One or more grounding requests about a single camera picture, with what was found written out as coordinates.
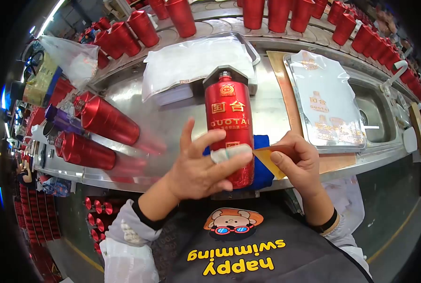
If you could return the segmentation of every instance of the blue cloth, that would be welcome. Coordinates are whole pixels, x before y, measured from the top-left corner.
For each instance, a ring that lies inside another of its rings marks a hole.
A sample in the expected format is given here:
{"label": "blue cloth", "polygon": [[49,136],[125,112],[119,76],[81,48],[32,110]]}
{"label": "blue cloth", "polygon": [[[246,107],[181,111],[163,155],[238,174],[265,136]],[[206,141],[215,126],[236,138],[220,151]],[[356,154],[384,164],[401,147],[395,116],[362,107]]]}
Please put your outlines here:
{"label": "blue cloth", "polygon": [[[255,135],[253,138],[255,150],[270,146],[268,135]],[[204,150],[203,155],[206,156],[209,154],[210,148],[207,147]],[[273,181],[273,177],[274,176],[270,170],[267,169],[267,167],[265,167],[265,165],[257,157],[254,157],[253,184],[239,190],[260,190],[265,187],[270,187]]]}

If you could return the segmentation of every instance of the sleeve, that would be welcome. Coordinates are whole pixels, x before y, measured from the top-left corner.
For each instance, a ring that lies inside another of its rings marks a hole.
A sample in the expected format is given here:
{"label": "sleeve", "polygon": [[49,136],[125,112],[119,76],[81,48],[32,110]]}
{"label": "sleeve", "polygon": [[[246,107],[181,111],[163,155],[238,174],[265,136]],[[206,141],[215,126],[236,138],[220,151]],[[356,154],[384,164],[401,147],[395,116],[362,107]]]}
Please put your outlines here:
{"label": "sleeve", "polygon": [[105,232],[100,249],[105,260],[105,283],[157,283],[159,277],[150,244],[161,229],[154,230],[143,223],[129,199]]}
{"label": "sleeve", "polygon": [[350,229],[345,225],[344,215],[339,214],[338,218],[338,224],[330,231],[325,231],[322,236],[350,255],[364,268],[364,270],[366,270],[369,276],[371,276],[369,273],[369,265],[365,260],[366,256],[363,255],[363,250],[357,246]]}

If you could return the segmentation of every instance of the faucet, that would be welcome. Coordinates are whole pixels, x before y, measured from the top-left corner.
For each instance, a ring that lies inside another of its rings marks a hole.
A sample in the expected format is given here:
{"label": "faucet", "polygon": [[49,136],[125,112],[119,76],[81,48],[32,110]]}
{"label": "faucet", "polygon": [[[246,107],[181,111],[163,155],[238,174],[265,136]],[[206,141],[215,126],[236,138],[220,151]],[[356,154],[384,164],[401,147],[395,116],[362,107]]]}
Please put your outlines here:
{"label": "faucet", "polygon": [[407,70],[408,63],[405,60],[400,60],[394,63],[394,67],[397,69],[397,73],[393,77],[387,79],[386,82],[379,85],[380,90],[387,94],[389,94],[390,92],[389,87],[391,87],[393,82],[397,80]]}

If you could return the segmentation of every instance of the worker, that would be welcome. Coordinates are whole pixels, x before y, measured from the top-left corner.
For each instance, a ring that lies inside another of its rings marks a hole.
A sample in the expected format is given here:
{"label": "worker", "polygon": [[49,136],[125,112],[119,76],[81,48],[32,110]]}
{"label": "worker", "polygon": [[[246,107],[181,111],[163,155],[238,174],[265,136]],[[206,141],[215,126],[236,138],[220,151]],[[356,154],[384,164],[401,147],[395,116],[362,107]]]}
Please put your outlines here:
{"label": "worker", "polygon": [[316,148],[291,131],[277,145],[293,148],[301,160],[295,164],[279,151],[270,158],[300,193],[303,222],[262,195],[197,201],[184,212],[194,202],[186,200],[231,191],[226,178],[253,158],[249,151],[215,164],[202,152],[226,132],[210,130],[192,141],[193,126],[193,119],[185,124],[171,170],[138,200],[129,199],[105,233],[105,282],[159,282],[150,246],[167,220],[174,237],[165,241],[175,242],[165,282],[372,282],[363,251],[319,181]]}
{"label": "worker", "polygon": [[26,160],[22,164],[16,164],[15,172],[17,174],[17,180],[28,189],[36,189],[36,180],[33,179],[30,170],[30,163]]}

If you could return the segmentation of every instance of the black wristband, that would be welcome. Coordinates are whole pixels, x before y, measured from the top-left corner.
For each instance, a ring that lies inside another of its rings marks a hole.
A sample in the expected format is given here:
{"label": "black wristband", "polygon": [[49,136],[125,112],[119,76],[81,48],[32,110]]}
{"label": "black wristband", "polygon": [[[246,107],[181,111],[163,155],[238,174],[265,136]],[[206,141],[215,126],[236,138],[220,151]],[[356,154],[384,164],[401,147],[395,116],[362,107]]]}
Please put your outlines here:
{"label": "black wristband", "polygon": [[319,226],[311,226],[311,229],[313,229],[314,231],[318,233],[323,233],[327,229],[333,226],[337,218],[338,218],[338,212],[336,211],[336,208],[334,208],[333,215],[330,218],[330,220],[328,220],[326,223]]}

